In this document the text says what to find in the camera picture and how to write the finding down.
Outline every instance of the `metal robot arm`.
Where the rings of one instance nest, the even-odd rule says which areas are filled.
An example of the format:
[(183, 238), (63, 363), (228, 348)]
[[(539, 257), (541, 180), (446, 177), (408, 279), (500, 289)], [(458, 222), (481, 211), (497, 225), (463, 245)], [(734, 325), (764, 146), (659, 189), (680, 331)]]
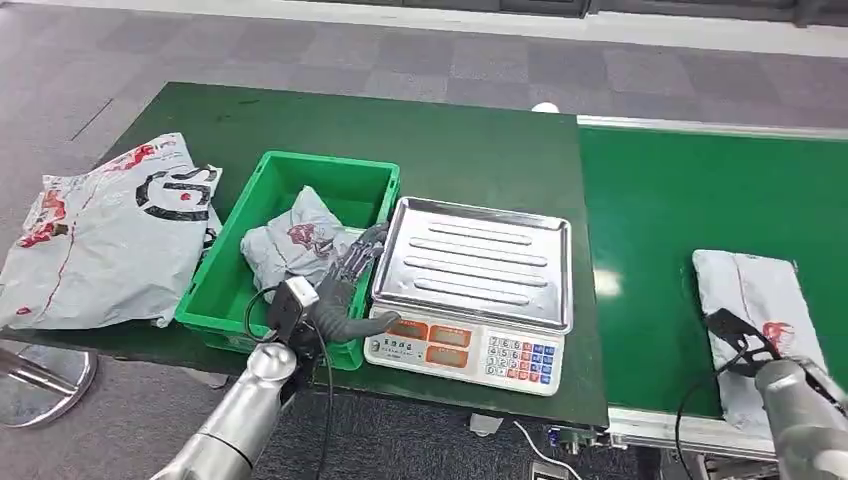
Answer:
[(318, 363), (324, 342), (376, 335), (400, 319), (395, 312), (358, 320), (347, 315), (355, 284), (382, 253), (387, 231), (387, 224), (365, 230), (330, 266), (317, 293), (303, 277), (280, 283), (266, 318), (270, 343), (257, 345), (224, 400), (152, 480), (250, 478), (280, 416)]
[(833, 379), (809, 359), (783, 357), (756, 328), (725, 309), (705, 322), (742, 355), (728, 371), (754, 377), (781, 478), (848, 479), (848, 402)]
[(830, 379), (816, 378), (816, 370), (824, 375), (810, 363), (782, 359), (756, 376), (784, 480), (848, 479), (848, 420), (835, 384), (820, 390), (820, 380)]
[(247, 368), (206, 423), (152, 480), (241, 480), (268, 443), (294, 392), (283, 387), (297, 369), (294, 352), (281, 343), (259, 344)]

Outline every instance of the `electronic weighing scale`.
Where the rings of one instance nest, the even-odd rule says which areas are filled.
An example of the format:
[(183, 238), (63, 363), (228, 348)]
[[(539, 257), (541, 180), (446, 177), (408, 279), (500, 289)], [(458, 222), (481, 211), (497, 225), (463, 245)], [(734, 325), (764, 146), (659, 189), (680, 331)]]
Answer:
[(403, 197), (370, 315), (369, 363), (549, 396), (573, 326), (568, 221)]

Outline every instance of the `green crate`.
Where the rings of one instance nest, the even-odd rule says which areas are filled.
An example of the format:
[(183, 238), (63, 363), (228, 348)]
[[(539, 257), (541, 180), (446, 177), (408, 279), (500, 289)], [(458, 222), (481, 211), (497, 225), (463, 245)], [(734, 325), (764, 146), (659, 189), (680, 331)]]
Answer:
[[(309, 185), (346, 227), (367, 228), (386, 221), (400, 188), (397, 165), (289, 152), (266, 152), (245, 185), (215, 245), (180, 301), (176, 319), (198, 333), (207, 346), (250, 353), (255, 343), (244, 335), (244, 308), (256, 294), (253, 272), (239, 250), (244, 234), (289, 210)], [(356, 286), (352, 318), (363, 318), (371, 269)], [(257, 302), (252, 331), (264, 335), (268, 305)], [(362, 339), (328, 345), (330, 364), (340, 370), (362, 365)]]

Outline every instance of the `stainless steel tray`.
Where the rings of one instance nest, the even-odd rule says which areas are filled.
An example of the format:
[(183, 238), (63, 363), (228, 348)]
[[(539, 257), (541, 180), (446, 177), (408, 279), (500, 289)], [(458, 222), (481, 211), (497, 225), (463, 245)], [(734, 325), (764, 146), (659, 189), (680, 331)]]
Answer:
[(567, 220), (403, 197), (375, 302), (478, 322), (571, 330)]

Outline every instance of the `gray carpet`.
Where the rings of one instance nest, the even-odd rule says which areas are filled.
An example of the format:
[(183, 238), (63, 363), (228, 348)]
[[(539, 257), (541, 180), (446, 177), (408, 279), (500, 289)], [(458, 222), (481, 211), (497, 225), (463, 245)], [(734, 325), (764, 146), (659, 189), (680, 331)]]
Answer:
[[(164, 466), (223, 396), (176, 368), (101, 358), (83, 401), (35, 430), (0, 429), (2, 480), (143, 480)], [(311, 479), (323, 441), (326, 396), (301, 394), (254, 477)], [(513, 426), (477, 437), (468, 414), (433, 406), (337, 395), (322, 476), (333, 479), (520, 480), (532, 458)], [(544, 445), (541, 425), (525, 423)], [(586, 450), (567, 459), (584, 479), (634, 478), (632, 452)]]
[[(40, 175), (85, 172), (169, 80), (848, 127), (848, 62), (841, 59), (6, 3), (0, 261), (19, 236)], [(178, 369), (103, 359), (90, 394), (55, 424), (0, 430), (0, 480), (147, 478), (221, 395)], [(257, 478), (311, 478), (323, 408), (321, 396), (298, 400)], [(517, 430), (480, 439), (466, 419), (435, 407), (339, 397), (326, 478), (523, 478), (530, 451)], [(533, 432), (541, 445), (540, 427)], [(592, 450), (573, 460), (586, 479), (635, 477), (633, 452)]]

